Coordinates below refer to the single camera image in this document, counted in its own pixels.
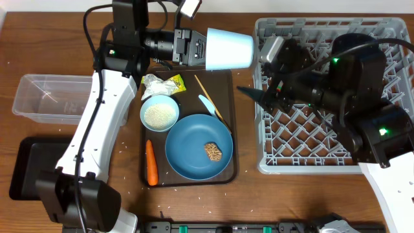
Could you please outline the dark blue plate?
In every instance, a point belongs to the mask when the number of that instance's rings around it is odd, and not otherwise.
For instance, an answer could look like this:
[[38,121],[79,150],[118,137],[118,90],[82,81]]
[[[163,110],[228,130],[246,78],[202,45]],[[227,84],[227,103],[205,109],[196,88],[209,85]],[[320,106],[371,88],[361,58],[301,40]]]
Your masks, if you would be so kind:
[[[219,161],[209,158],[204,146],[214,143],[222,152]],[[202,181],[219,175],[229,165],[234,142],[227,127],[218,119],[195,114],[180,119],[169,131],[166,158],[179,175]]]

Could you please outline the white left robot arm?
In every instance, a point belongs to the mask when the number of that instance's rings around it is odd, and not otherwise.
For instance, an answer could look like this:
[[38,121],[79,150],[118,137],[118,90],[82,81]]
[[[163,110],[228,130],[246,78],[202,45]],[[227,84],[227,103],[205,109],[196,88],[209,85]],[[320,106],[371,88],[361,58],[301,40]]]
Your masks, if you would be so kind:
[[147,1],[113,1],[113,22],[98,46],[92,46],[92,86],[76,132],[51,172],[41,172],[35,185],[51,221],[69,232],[136,232],[138,218],[121,206],[121,195],[107,183],[113,146],[129,105],[151,60],[201,65],[205,37],[180,27],[193,18],[201,2],[177,1],[174,29],[149,28]]

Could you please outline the light blue plastic cup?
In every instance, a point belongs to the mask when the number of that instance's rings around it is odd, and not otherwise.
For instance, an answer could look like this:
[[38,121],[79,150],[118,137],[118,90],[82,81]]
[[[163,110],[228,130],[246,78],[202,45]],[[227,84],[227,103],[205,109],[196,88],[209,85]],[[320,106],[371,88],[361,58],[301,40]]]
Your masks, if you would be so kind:
[[252,36],[208,28],[205,61],[207,71],[249,68],[253,58]]

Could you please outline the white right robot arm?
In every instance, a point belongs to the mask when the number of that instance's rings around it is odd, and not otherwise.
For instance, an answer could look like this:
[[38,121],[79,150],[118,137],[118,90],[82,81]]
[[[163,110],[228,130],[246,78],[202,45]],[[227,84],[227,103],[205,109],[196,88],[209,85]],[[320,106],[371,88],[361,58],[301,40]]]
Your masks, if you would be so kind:
[[391,232],[413,231],[413,121],[382,96],[387,58],[383,44],[413,45],[350,33],[336,38],[331,55],[311,63],[292,39],[272,37],[259,61],[272,81],[266,91],[242,87],[267,113],[288,113],[303,102],[328,111],[329,127],[371,185]]

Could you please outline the brown food scrap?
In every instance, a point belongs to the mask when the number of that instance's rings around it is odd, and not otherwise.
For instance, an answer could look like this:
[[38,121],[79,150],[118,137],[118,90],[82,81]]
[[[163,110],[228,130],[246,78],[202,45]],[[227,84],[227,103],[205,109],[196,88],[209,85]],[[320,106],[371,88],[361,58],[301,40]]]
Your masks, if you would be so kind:
[[211,161],[218,162],[222,159],[223,153],[216,143],[210,142],[204,145],[204,150]]

